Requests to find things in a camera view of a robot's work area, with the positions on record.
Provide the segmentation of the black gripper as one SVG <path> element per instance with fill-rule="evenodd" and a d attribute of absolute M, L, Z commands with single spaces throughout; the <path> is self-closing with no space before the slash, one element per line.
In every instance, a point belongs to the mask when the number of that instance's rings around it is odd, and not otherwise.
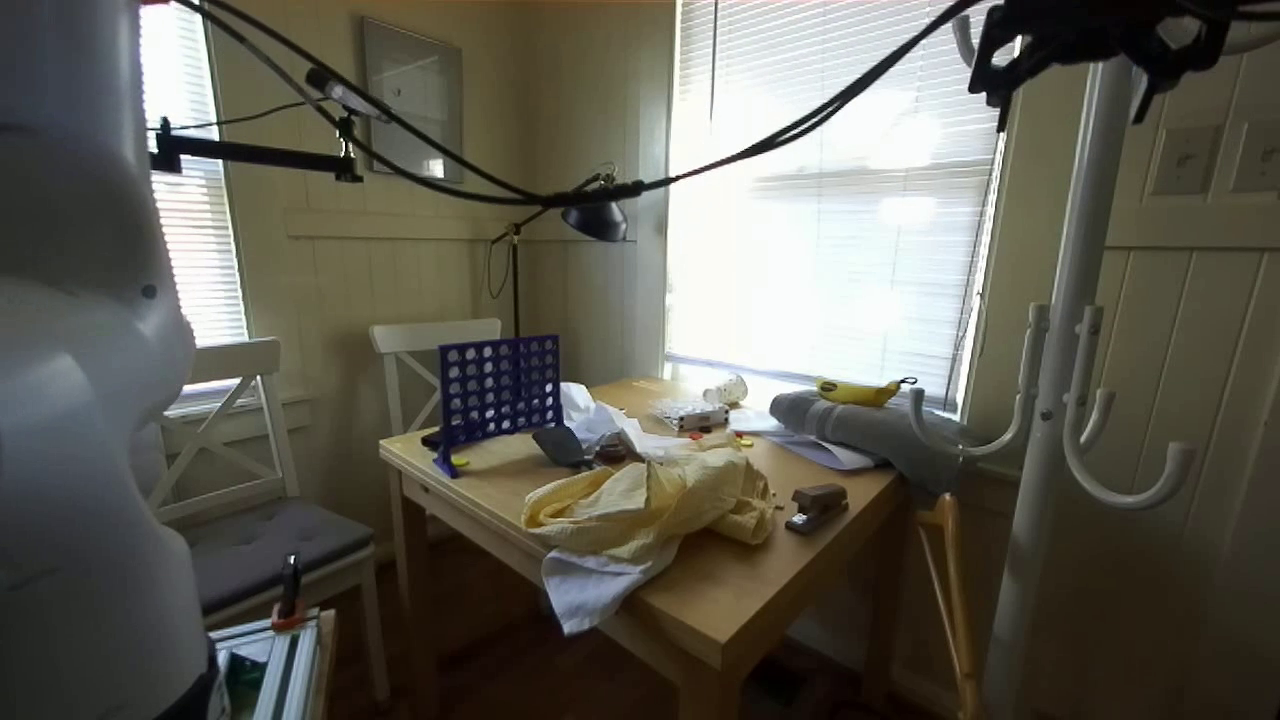
<path fill-rule="evenodd" d="M 985 14 L 968 86 L 1004 122 L 1011 97 L 1053 63 L 1128 60 L 1140 71 L 1128 118 L 1186 71 L 1218 60 L 1238 0 L 997 0 Z"/>

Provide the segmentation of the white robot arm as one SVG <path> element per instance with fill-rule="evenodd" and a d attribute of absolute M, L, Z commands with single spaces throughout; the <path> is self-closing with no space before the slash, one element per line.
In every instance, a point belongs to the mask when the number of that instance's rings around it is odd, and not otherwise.
<path fill-rule="evenodd" d="M 0 720 L 202 720 L 186 544 L 145 505 L 193 372 L 141 0 L 0 0 Z"/>

